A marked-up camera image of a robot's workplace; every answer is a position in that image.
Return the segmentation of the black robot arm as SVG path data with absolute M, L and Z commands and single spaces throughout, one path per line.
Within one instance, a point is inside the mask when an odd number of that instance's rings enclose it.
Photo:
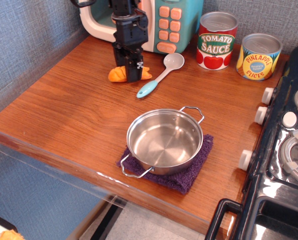
M 112 19 L 116 32 L 112 43 L 115 62 L 125 67 L 127 82 L 137 82 L 142 78 L 144 67 L 143 44 L 149 40 L 149 20 L 146 13 L 138 8 L 139 0 L 110 0 Z

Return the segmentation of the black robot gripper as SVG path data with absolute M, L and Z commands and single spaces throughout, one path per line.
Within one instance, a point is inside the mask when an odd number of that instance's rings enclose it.
M 126 16 L 112 14 L 112 19 L 116 25 L 112 44 L 116 66 L 125 66 L 128 83 L 137 82 L 144 67 L 142 45 L 149 40 L 148 17 L 145 12 L 133 12 Z

